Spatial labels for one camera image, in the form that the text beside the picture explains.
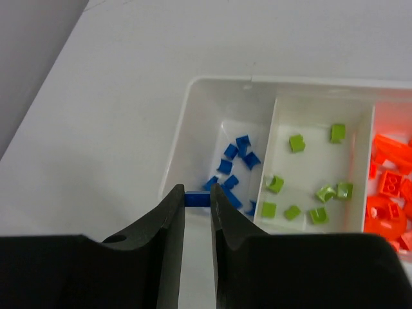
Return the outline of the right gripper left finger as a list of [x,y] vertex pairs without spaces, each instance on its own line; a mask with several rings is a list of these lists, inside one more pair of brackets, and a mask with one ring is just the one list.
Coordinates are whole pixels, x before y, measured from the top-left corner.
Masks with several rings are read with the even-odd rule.
[[185,228],[184,186],[102,244],[106,308],[177,308]]

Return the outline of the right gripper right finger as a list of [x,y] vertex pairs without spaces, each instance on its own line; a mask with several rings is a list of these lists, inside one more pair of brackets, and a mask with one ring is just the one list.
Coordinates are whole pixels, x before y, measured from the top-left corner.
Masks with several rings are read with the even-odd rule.
[[229,201],[220,185],[211,189],[211,232],[217,308],[240,308],[251,302],[248,241],[266,232]]

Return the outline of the blue arch lego piece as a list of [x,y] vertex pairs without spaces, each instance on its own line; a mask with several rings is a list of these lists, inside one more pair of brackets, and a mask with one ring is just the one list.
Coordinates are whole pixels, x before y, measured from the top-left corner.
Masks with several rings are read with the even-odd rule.
[[212,178],[210,178],[203,186],[202,189],[204,191],[210,191],[212,185],[214,185],[215,183],[219,184],[220,187],[222,188],[223,192],[225,193],[226,197],[228,198],[228,200],[230,201],[231,205],[236,208],[236,209],[240,209],[242,208],[242,203],[240,202],[240,200],[235,196],[235,194],[232,192],[232,190],[229,190],[228,188],[226,188],[223,183],[220,182],[220,179],[217,176],[213,176]]

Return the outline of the white three-compartment container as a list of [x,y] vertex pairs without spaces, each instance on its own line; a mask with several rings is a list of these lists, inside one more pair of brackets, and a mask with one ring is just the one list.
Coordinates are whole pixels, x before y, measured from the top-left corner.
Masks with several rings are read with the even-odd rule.
[[411,261],[411,84],[200,78],[160,194],[220,185],[272,234],[366,232]]

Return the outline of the large orange round lego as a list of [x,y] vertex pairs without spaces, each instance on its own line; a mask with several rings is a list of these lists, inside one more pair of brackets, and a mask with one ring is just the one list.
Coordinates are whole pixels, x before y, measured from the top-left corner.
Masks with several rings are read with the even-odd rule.
[[405,233],[406,227],[406,215],[398,203],[387,196],[367,197],[364,220],[365,233],[376,234],[388,241],[395,241]]

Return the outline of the small orange lego brick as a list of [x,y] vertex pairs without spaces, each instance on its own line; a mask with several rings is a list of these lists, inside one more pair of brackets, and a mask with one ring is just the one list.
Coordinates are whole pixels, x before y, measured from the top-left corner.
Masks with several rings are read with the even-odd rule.
[[402,250],[411,251],[412,250],[412,231],[406,231],[403,233],[399,239],[398,243]]

